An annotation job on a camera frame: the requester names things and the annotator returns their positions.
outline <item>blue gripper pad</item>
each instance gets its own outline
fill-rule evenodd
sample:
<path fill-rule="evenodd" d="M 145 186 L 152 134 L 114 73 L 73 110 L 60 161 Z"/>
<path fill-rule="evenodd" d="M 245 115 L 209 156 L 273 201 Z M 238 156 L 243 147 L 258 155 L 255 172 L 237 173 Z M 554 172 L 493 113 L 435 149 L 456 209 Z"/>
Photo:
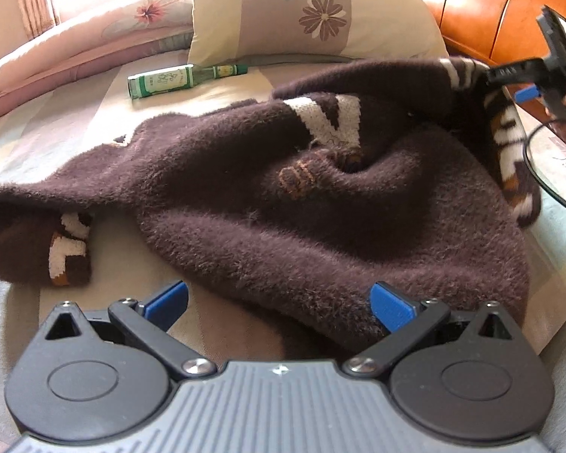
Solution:
<path fill-rule="evenodd" d="M 421 310 L 419 303 L 405 298 L 386 283 L 375 283 L 371 288 L 371 311 L 390 332 L 411 322 Z"/>
<path fill-rule="evenodd" d="M 531 85 L 525 89 L 518 90 L 518 92 L 514 95 L 514 100 L 516 104 L 523 104 L 529 100 L 537 99 L 540 96 L 541 92 L 538 87 L 536 85 Z"/>
<path fill-rule="evenodd" d="M 182 281 L 159 290 L 143 303 L 142 316 L 153 325 L 167 332 L 186 311 L 189 304 L 189 289 Z"/>

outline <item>fuzzy knit sweater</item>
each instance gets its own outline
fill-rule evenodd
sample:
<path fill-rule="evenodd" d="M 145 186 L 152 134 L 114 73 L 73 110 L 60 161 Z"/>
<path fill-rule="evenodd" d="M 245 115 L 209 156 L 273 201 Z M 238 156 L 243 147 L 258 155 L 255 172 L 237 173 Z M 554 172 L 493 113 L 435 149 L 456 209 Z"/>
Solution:
<path fill-rule="evenodd" d="M 134 217 L 147 245 L 210 290 L 350 351 L 386 334 L 385 281 L 522 322 L 520 227 L 540 193 L 506 91 L 469 59 L 354 62 L 200 117 L 164 114 L 45 180 L 0 185 L 0 279 L 91 278 L 92 217 Z"/>

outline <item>pillow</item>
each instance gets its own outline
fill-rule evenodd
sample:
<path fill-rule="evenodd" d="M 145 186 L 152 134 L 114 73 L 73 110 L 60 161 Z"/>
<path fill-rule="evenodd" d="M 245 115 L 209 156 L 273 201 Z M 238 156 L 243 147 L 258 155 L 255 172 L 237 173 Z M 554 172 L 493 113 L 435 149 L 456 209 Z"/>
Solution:
<path fill-rule="evenodd" d="M 189 62 L 249 55 L 446 57 L 422 0 L 193 0 Z"/>

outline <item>metal screw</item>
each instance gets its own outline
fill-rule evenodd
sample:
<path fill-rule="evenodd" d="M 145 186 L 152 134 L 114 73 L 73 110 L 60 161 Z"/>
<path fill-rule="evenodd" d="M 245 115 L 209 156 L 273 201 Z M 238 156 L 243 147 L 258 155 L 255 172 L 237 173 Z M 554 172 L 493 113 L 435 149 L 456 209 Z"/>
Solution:
<path fill-rule="evenodd" d="M 133 307 L 134 305 L 136 305 L 138 303 L 138 300 L 134 299 L 134 298 L 122 298 L 118 301 L 120 303 L 123 303 L 124 305 L 128 305 L 129 307 Z"/>
<path fill-rule="evenodd" d="M 197 357 L 182 363 L 182 369 L 193 376 L 203 376 L 216 371 L 216 365 L 204 357 Z"/>
<path fill-rule="evenodd" d="M 346 363 L 348 369 L 355 373 L 372 373 L 377 369 L 377 364 L 370 357 L 356 356 Z"/>

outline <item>bed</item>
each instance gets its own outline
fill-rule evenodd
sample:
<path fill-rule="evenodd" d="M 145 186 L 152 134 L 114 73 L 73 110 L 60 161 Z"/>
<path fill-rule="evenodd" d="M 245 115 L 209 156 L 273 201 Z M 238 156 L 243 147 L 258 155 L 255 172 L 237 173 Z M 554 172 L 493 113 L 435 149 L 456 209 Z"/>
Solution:
<path fill-rule="evenodd" d="M 201 42 L 197 37 L 198 30 L 195 29 L 195 32 L 193 45 Z M 204 37 L 200 34 L 200 37 L 211 39 L 209 35 Z M 160 35 L 146 39 L 146 42 L 155 43 L 169 37 Z M 176 47 L 185 47 L 181 43 L 178 41 Z M 63 63 L 59 64 L 56 72 L 44 71 L 37 80 L 33 74 L 26 77 L 30 83 L 36 83 L 35 98 L 28 99 L 32 92 L 27 87 L 27 95 L 21 94 L 25 99 L 11 101 L 15 104 L 20 101 L 21 104 L 8 113 L 0 113 L 0 183 L 41 180 L 82 151 L 126 135 L 145 118 L 166 111 L 199 115 L 246 98 L 263 101 L 273 87 L 352 58 L 351 53 L 344 56 L 341 51 L 324 57 L 325 53 L 318 49 L 305 54 L 299 53 L 298 49 L 290 49 L 284 57 L 277 50 L 266 53 L 266 56 L 246 52 L 243 60 L 251 65 L 247 75 L 212 81 L 191 90 L 130 100 L 128 76 L 187 63 L 189 52 L 193 63 L 240 59 L 227 55 L 215 57 L 208 53 L 207 47 L 199 49 L 199 53 L 193 49 L 151 52 L 147 54 L 153 55 L 141 59 L 136 59 L 137 56 L 131 59 L 132 55 L 128 53 L 123 60 L 127 63 L 115 66 L 111 61 L 108 65 L 101 65 L 104 70 L 94 68 L 83 79 L 78 79 L 78 76 L 72 78 L 69 74 L 70 78 L 65 81 L 70 83 L 65 84 L 55 80 L 49 85 L 46 81 L 41 82 L 41 86 L 37 84 L 55 73 L 71 69 Z M 426 54 L 409 52 L 411 56 L 420 53 Z M 525 111 L 520 113 L 527 129 L 536 124 L 536 120 Z M 549 141 L 551 159 L 556 147 Z M 524 333 L 536 352 L 548 348 L 542 355 L 547 356 L 551 369 L 557 365 L 566 371 L 566 350 L 560 352 L 566 346 L 566 340 L 558 338 L 553 341 L 566 322 L 566 211 L 544 196 L 541 215 L 526 230 L 525 236 L 531 268 L 531 292 Z M 94 275 L 86 287 L 28 287 L 0 281 L 0 451 L 18 437 L 3 401 L 4 380 L 38 324 L 57 302 L 76 301 L 84 310 L 104 308 L 118 298 L 130 296 L 142 299 L 181 277 L 149 252 L 134 223 L 123 215 L 111 214 L 96 220 L 89 244 L 94 254 Z M 274 360 L 282 356 L 284 348 L 276 328 L 268 321 L 207 288 L 192 284 L 188 310 L 170 333 L 217 363 L 227 359 Z M 566 327 L 560 334 L 566 334 Z M 550 342 L 552 345 L 555 343 L 555 351 L 548 346 Z M 562 390 L 565 390 L 566 372 L 558 372 L 555 377 L 557 386 L 562 385 Z M 553 416 L 554 424 L 562 424 L 564 429 L 549 426 L 544 437 L 548 438 L 550 445 L 558 448 L 558 452 L 566 451 L 566 421 L 561 416 L 558 418 L 558 410 L 564 405 L 566 398 L 557 403 Z"/>

